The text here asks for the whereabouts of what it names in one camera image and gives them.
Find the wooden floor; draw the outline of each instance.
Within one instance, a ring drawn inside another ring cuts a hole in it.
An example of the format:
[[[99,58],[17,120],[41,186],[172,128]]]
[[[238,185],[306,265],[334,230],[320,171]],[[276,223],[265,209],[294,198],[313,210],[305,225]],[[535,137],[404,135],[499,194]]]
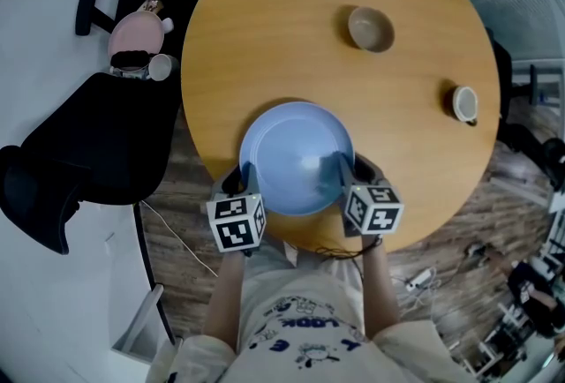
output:
[[[542,140],[555,136],[557,130],[557,117],[553,113],[545,108],[531,108],[522,99],[513,100],[510,122],[531,127]],[[547,187],[547,180],[533,163],[497,143],[485,175],[460,212],[426,240],[391,253],[389,258],[398,297],[406,312],[403,317],[425,319],[433,315],[446,345],[461,342],[454,355],[469,359],[475,357],[478,341],[501,317],[497,304],[508,303],[511,297],[500,273],[463,262],[466,246],[478,239],[490,241],[510,258],[523,259],[545,240],[552,220],[544,208],[489,184],[490,176],[509,177],[540,189]],[[203,211],[211,182],[181,112],[167,173],[147,202],[216,270],[221,257]],[[142,218],[154,277],[165,287],[162,303],[173,331],[177,335],[198,333],[215,278],[154,213],[142,207]],[[411,278],[427,267],[437,269],[441,286],[433,300],[424,294],[421,297],[424,305],[412,310],[415,299],[408,298],[400,280]]]

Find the light blue plate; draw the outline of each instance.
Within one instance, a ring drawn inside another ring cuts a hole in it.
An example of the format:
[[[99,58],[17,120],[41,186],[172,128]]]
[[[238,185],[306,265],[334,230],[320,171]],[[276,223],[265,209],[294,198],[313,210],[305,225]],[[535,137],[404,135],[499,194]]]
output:
[[[255,165],[265,207],[283,215],[309,215],[341,194],[337,153],[353,163],[345,127],[328,110],[309,102],[289,102],[261,115],[247,131],[239,152],[246,176]]]

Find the white t-shirt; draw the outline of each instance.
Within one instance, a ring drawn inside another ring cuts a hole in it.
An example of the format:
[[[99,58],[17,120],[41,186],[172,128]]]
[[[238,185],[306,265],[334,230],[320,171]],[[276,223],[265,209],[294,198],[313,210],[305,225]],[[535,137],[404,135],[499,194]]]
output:
[[[360,292],[328,274],[259,275],[244,284],[237,354],[213,337],[188,338],[168,382],[475,381],[452,361],[431,321],[401,323],[369,340],[361,312]]]

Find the person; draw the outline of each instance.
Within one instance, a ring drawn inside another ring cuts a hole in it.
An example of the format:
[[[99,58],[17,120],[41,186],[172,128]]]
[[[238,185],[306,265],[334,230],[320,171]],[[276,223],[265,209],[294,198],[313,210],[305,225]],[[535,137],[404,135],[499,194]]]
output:
[[[351,259],[298,253],[263,238],[226,253],[202,334],[185,340],[168,383],[472,382],[432,321],[402,322],[384,244],[363,237]]]
[[[565,306],[560,294],[555,293],[549,282],[525,262],[513,266],[504,255],[491,244],[477,242],[468,249],[471,256],[484,257],[493,270],[500,270],[508,279],[508,287],[524,313],[531,320],[538,334],[554,340],[554,352],[565,361]]]

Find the table top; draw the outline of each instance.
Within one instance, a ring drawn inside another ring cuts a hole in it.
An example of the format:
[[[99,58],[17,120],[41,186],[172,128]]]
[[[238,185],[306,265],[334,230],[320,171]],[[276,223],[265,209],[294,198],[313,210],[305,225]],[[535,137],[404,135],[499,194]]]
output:
[[[355,6],[395,29],[381,54],[347,32]],[[478,94],[478,125],[441,107],[453,84]],[[493,51],[469,0],[199,0],[182,61],[186,119],[214,179],[232,167],[249,125],[285,101],[312,101],[348,128],[405,203],[385,237],[393,251],[432,234],[469,198],[493,151],[500,92]],[[358,250],[337,207],[308,217],[270,214],[267,231],[296,246]]]

